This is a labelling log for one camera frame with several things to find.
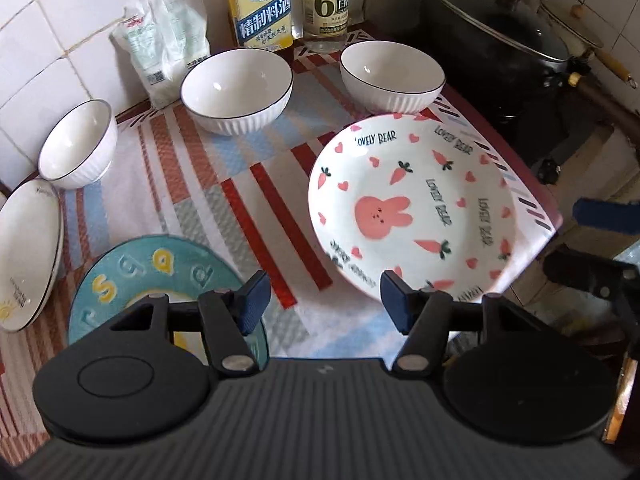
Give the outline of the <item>blue letter plate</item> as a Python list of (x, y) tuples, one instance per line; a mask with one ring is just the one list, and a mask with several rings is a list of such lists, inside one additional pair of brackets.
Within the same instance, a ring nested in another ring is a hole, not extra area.
[(106, 252), (82, 279), (70, 307), (67, 339), (73, 344), (148, 295), (189, 302), (211, 289), (240, 285), (224, 260), (192, 240), (169, 235), (134, 238)]

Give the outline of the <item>pink bunny ceramic plate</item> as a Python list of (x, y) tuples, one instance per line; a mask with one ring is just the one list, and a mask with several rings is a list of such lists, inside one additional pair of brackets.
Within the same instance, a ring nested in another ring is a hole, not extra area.
[(472, 301), (498, 287), (515, 245), (506, 179), (464, 132), (388, 114), (357, 122), (317, 156), (312, 227), (350, 284), (381, 297), (386, 271)]

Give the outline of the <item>white Morning Honey plate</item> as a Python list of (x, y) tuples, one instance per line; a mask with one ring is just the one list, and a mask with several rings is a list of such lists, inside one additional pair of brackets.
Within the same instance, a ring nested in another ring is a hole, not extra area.
[(24, 330), (40, 315), (60, 266), (64, 219), (58, 193), (40, 179), (17, 188), (1, 208), (1, 329)]

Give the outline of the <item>white ribbed bowl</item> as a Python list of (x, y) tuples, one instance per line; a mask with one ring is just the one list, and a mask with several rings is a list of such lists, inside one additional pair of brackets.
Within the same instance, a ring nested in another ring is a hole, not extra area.
[(244, 136), (274, 122), (293, 92), (292, 68), (259, 49), (233, 49), (206, 58), (184, 77), (180, 99), (203, 130)]
[(38, 158), (40, 177), (63, 190), (99, 181), (111, 167), (118, 130), (111, 105), (90, 100), (75, 106), (53, 127)]
[(434, 58), (386, 40), (346, 47), (340, 71), (350, 96), (373, 114), (418, 114), (436, 100), (446, 82)]

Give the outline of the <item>striped checkered tablecloth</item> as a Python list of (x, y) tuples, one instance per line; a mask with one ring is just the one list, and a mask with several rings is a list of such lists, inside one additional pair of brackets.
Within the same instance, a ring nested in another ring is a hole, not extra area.
[(388, 358), (398, 348), (381, 304), (352, 284), (366, 250), (349, 246), (340, 270), (314, 232), (330, 219), (307, 204), (310, 188), (354, 190), (351, 180), (322, 177), (316, 159), (329, 146), (352, 165), (349, 145), (374, 143), (371, 119), (342, 84), (335, 55), (297, 50), (293, 70), (292, 98), (265, 130), (211, 136), (179, 104), (144, 114), (120, 127), (103, 180), (62, 194), (62, 270), (51, 303), (33, 326), (1, 338), (1, 454), (10, 463), (47, 442), (32, 400), (40, 367), (128, 304), (125, 287), (136, 278), (177, 276), (180, 258), (168, 248), (100, 270), (125, 240), (171, 234), (214, 252), (235, 274), (267, 271), (272, 301), (260, 341), (275, 356)]

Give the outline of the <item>black wok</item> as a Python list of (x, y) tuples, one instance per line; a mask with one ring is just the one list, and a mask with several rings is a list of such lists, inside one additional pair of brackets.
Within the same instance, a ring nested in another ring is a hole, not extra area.
[[(526, 6), (522, 0), (498, 3), (517, 1)], [(527, 166), (582, 140), (600, 119), (638, 139), (638, 116), (610, 96), (577, 58), (570, 55), (564, 63), (551, 63), (522, 52), (463, 21), (437, 0), (423, 1), (423, 15), (442, 34), (430, 45), (447, 63), (454, 88)]]

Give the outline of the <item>cream enamel saucepan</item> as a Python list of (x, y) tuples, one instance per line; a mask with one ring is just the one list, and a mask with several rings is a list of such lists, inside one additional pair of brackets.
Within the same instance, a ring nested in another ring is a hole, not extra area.
[(562, 39), (573, 58), (588, 61), (596, 58), (618, 79), (633, 89), (638, 88), (631, 71), (617, 58), (603, 50), (603, 42), (582, 22), (582, 6), (567, 11), (550, 0), (540, 0), (537, 13), (544, 18)]

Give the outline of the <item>glass wok lid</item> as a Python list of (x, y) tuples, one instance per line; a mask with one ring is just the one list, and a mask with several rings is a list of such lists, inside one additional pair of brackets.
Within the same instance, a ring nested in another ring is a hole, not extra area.
[(463, 21), (522, 52), (539, 55), (551, 63), (570, 57), (564, 41), (551, 26), (527, 6), (498, 0), (437, 0)]

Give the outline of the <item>white plastic seasoning bag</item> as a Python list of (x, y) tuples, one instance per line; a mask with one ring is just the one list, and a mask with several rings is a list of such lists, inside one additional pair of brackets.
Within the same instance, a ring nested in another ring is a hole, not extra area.
[(189, 70), (210, 55), (203, 0), (131, 0), (112, 32), (149, 96), (164, 108), (180, 98)]

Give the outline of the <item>yellow label cooking wine bottle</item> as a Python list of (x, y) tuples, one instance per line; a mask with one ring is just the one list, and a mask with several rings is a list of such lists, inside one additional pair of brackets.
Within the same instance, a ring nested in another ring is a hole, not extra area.
[(235, 42), (271, 52), (293, 44), (292, 0), (228, 0)]

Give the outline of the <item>white vinegar bottle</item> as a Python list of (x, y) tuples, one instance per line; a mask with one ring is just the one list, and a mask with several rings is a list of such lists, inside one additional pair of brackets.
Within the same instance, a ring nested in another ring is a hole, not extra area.
[(340, 52), (346, 42), (349, 0), (302, 0), (303, 40), (312, 52)]

